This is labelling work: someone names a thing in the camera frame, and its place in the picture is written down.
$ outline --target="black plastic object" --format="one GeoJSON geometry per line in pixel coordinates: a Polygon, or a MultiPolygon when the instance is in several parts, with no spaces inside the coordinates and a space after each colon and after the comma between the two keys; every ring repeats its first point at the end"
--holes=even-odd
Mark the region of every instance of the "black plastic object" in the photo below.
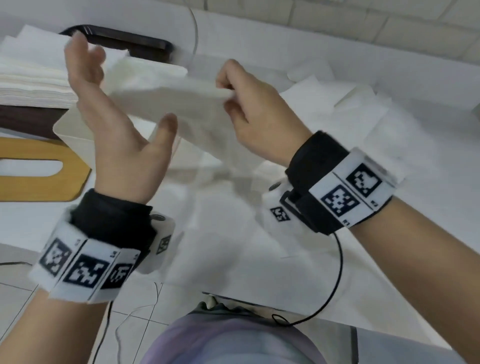
{"type": "Polygon", "coordinates": [[[144,60],[169,63],[173,52],[173,44],[166,40],[96,25],[75,25],[60,34],[72,36],[77,30],[85,34],[89,43],[113,49],[128,49],[132,57],[144,60]]]}

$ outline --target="forearm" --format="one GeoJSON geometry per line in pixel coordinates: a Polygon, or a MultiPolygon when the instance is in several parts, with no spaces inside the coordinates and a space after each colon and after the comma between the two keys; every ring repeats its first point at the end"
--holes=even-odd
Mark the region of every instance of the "forearm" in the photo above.
{"type": "Polygon", "coordinates": [[[52,300],[39,290],[0,345],[0,363],[86,364],[106,306],[52,300]]]}
{"type": "Polygon", "coordinates": [[[351,231],[440,335],[477,362],[480,255],[396,198],[351,231]]]}

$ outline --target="oval cutout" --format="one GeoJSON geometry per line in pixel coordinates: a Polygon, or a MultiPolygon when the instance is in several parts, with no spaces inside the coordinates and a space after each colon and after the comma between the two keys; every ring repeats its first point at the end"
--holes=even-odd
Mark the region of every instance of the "oval cutout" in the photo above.
{"type": "Polygon", "coordinates": [[[59,160],[44,159],[0,159],[0,176],[50,177],[61,171],[59,160]]]}

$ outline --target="beige brick wall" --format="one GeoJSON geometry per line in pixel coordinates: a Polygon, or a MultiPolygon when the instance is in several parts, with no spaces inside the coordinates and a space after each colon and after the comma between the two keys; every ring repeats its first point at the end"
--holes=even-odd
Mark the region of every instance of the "beige brick wall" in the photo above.
{"type": "Polygon", "coordinates": [[[211,12],[480,64],[480,0],[186,1],[211,12]]]}

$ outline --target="wooden board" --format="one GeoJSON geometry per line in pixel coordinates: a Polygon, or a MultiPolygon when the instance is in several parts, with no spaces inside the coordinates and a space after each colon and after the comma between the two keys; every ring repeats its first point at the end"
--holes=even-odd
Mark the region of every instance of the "wooden board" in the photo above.
{"type": "Polygon", "coordinates": [[[0,137],[0,158],[59,160],[63,167],[48,177],[0,176],[0,201],[72,201],[90,174],[88,167],[63,142],[0,137]]]}

